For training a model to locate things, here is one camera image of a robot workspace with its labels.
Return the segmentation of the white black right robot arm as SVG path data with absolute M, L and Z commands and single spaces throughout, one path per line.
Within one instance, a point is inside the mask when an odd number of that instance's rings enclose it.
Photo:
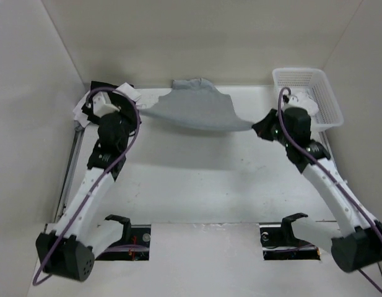
M 281 240 L 289 245 L 305 241 L 322 248 L 346 273 L 381 262 L 382 222 L 355 197 L 324 146 L 311 138 L 306 110 L 272 109 L 252 128 L 259 138 L 284 146 L 289 161 L 318 191 L 339 226 L 339 231 L 331 231 L 308 215 L 296 213 L 282 219 Z

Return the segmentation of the grey tank top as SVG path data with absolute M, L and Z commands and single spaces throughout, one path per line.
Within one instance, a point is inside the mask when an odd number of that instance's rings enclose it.
M 174 80 L 171 92 L 150 108 L 139 111 L 150 118 L 202 131 L 241 132 L 253 123 L 238 117 L 230 95 L 221 93 L 207 79 Z

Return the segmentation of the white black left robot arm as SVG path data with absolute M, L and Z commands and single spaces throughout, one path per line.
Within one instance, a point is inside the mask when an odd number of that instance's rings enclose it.
M 109 214 L 100 223 L 92 220 L 135 143 L 141 125 L 139 112 L 128 96 L 107 91 L 89 95 L 85 110 L 97 120 L 98 139 L 75 197 L 52 230 L 38 235 L 35 245 L 40 266 L 33 278 L 35 286 L 42 283 L 41 273 L 83 282 L 95 260 L 113 243 L 123 247 L 131 241 L 128 218 Z

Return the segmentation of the white folded tank top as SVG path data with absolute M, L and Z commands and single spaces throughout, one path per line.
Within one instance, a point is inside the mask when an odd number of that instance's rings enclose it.
M 124 83 L 116 88 L 120 92 L 124 93 L 128 98 L 131 100 L 137 102 L 141 98 L 141 93 L 138 92 L 132 85 L 128 83 Z M 88 120 L 88 116 L 83 113 L 82 107 L 86 103 L 87 96 L 89 95 L 90 90 L 87 91 L 87 93 L 80 99 L 76 107 L 73 109 L 74 114 L 74 121 L 78 126 L 80 126 L 82 129 L 86 128 L 90 121 Z

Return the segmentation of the black folded tank top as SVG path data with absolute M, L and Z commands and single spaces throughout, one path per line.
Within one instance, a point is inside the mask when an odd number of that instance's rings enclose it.
M 133 105 L 140 98 L 141 93 L 131 84 L 112 85 L 93 80 L 90 90 L 73 110 L 74 120 L 86 127 L 89 123 L 99 124 L 100 119 L 107 114 L 118 112 L 134 121 Z

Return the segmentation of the crumpled white tank top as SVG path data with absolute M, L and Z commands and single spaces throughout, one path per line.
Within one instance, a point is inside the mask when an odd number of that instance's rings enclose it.
M 307 94 L 306 92 L 303 93 L 305 93 L 305 103 L 303 109 L 307 111 L 309 116 L 316 116 L 319 111 L 318 104 L 314 101 L 314 99 L 312 99 L 311 96 L 309 96 L 309 94 Z

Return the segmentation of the aluminium table edge rail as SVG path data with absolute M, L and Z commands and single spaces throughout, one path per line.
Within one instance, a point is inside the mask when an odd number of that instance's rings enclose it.
M 60 197 L 58 199 L 57 206 L 53 213 L 53 223 L 56 223 L 60 219 L 60 217 L 62 216 L 66 208 L 67 201 L 69 199 L 69 192 L 71 190 L 74 173 L 77 166 L 77 161 L 79 158 L 80 148 L 83 141 L 84 128 L 78 122 L 75 122 L 74 131 L 75 133 L 74 133 L 73 143 L 72 143 L 71 152 L 70 152 L 67 167 L 66 167 L 66 172 L 64 176 L 63 185 L 61 188 Z

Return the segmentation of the white plastic mesh basket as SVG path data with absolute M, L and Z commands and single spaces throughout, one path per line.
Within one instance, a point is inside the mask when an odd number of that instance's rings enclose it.
M 306 92 L 318 104 L 319 111 L 312 116 L 312 130 L 323 132 L 344 123 L 344 117 L 324 71 L 315 68 L 282 67 L 272 71 L 275 91 L 283 87 L 291 93 Z

